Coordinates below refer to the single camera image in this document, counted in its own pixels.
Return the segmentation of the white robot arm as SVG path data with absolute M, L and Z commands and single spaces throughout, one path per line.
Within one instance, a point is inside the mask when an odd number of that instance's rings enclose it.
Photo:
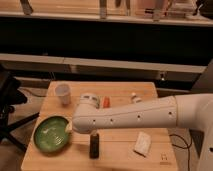
M 189 128 L 204 133 L 197 171 L 213 169 L 213 94 L 167 96 L 114 108 L 98 106 L 91 93 L 80 96 L 70 129 L 90 134 L 99 129 Z

